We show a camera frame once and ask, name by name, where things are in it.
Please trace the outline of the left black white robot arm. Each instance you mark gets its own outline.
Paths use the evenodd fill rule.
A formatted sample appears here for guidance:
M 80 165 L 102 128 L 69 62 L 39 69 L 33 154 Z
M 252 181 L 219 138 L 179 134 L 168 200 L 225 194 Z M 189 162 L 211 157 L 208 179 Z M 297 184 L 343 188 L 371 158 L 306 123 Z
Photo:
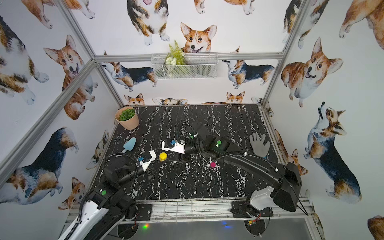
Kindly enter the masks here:
M 103 166 L 105 179 L 81 199 L 77 218 L 60 239 L 103 240 L 124 219 L 135 219 L 139 214 L 137 202 L 125 193 L 125 188 L 161 167 L 167 158 L 165 152 L 157 155 L 149 151 L 130 165 L 133 158 L 126 153 L 107 156 Z

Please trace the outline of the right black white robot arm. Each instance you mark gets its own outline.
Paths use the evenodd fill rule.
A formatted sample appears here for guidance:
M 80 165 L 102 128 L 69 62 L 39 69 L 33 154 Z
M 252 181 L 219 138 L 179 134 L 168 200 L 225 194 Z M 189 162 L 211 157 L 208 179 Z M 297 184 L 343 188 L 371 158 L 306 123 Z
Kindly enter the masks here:
M 293 163 L 282 165 L 270 162 L 254 153 L 241 150 L 231 140 L 208 135 L 207 130 L 181 120 L 175 127 L 175 146 L 183 146 L 184 155 L 198 155 L 212 163 L 224 162 L 263 178 L 267 187 L 248 196 L 248 205 L 262 211 L 277 206 L 295 212 L 299 203 L 302 180 L 298 167 Z

